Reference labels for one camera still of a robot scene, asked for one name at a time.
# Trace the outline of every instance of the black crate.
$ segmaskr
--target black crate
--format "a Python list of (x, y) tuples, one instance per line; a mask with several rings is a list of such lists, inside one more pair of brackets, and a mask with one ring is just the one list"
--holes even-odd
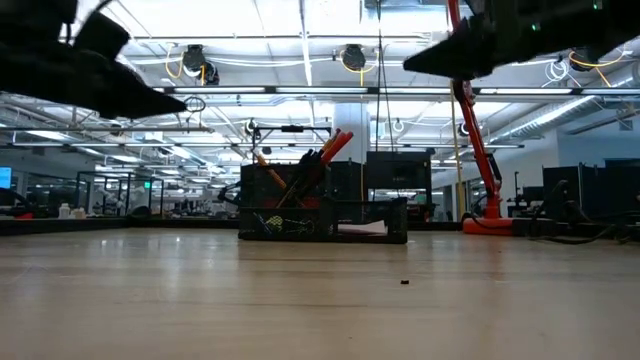
[[(376, 221), (385, 222), (385, 236), (338, 232), (339, 224), (364, 225)], [(241, 208), (238, 237), (243, 240), (405, 244), (407, 199), (356, 202), (324, 198), (319, 209)]]
[(379, 236), (345, 235), (338, 232), (340, 224), (365, 225), (384, 221), (387, 234), (384, 243), (407, 242), (407, 198), (391, 201), (359, 202), (326, 200), (321, 206), (322, 222), (329, 223), (329, 236), (343, 238)]
[(240, 209), (238, 238), (244, 240), (326, 241), (328, 230), (319, 209)]
[[(304, 166), (303, 172), (309, 173), (315, 166)], [(274, 170), (287, 184), (291, 180), (300, 165), (274, 164), (260, 166), (258, 164), (245, 165), (241, 169), (240, 178), (242, 187), (240, 197), (243, 204), (248, 207), (273, 208), (284, 194), (284, 190), (273, 180), (268, 170)], [(321, 198), (325, 195), (325, 181), (321, 180), (318, 186), (305, 196), (304, 203), (307, 208), (318, 208)]]

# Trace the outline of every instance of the wooden table surface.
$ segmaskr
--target wooden table surface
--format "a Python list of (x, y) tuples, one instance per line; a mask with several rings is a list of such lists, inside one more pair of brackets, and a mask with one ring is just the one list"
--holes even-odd
[[(401, 285), (401, 280), (410, 280)], [(638, 359), (640, 247), (0, 239), (0, 359)]]

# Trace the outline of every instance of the white column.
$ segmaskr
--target white column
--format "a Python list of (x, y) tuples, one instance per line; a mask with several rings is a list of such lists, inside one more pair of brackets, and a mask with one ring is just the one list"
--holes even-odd
[(333, 129), (353, 132), (353, 139), (342, 148), (333, 161), (351, 161), (364, 164), (369, 151), (369, 112), (367, 104), (337, 103), (333, 115)]

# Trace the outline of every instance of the orange robot base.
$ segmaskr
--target orange robot base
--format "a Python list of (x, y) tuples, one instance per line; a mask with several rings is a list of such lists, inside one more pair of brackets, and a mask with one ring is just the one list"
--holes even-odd
[(465, 234), (513, 236), (512, 225), (511, 218), (468, 218), (462, 222), (462, 231)]

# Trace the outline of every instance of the computer screen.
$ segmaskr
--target computer screen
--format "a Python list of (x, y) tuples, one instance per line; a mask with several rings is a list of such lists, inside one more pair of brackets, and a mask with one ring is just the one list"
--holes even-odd
[(11, 168), (0, 167), (0, 188), (11, 189)]

